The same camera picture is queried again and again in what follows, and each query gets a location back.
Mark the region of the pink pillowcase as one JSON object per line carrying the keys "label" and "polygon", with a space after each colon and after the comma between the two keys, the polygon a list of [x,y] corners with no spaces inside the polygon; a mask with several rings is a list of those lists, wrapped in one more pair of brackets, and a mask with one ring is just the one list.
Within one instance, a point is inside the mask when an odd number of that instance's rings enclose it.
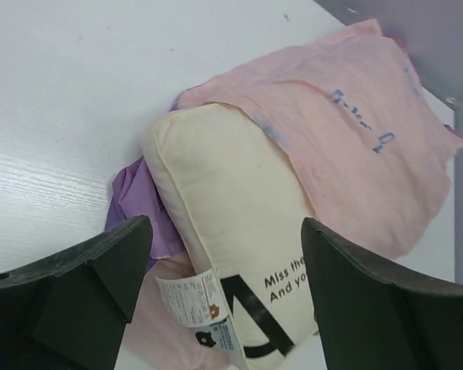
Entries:
{"label": "pink pillowcase", "polygon": [[[374,19],[188,89],[168,115],[209,104],[240,109],[278,146],[309,217],[390,259],[411,252],[441,211],[448,163],[463,148],[427,104],[405,48]],[[106,223],[140,215],[153,227],[150,266],[123,343],[159,369],[237,366],[215,275],[194,269],[144,155],[114,180]]]}

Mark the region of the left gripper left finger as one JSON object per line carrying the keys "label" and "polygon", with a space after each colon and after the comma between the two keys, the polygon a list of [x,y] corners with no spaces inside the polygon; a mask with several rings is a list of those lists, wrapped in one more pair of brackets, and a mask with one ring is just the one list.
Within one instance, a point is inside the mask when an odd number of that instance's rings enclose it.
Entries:
{"label": "left gripper left finger", "polygon": [[112,369],[152,243],[146,216],[0,273],[0,369]]}

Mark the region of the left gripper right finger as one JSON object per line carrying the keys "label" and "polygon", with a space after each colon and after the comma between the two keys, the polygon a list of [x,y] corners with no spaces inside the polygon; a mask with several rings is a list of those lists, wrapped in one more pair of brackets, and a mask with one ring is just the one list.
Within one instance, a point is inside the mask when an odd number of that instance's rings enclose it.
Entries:
{"label": "left gripper right finger", "polygon": [[463,370],[463,285],[390,261],[312,218],[301,239],[327,368]]}

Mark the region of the cream pillow with bear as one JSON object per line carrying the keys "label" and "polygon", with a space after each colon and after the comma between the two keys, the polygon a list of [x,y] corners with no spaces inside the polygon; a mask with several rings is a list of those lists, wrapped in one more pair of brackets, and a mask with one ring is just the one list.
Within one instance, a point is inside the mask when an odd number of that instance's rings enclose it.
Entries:
{"label": "cream pillow with bear", "polygon": [[300,229],[313,215],[289,161],[240,109],[172,112],[144,159],[194,269],[228,306],[241,369],[277,369],[316,333]]}

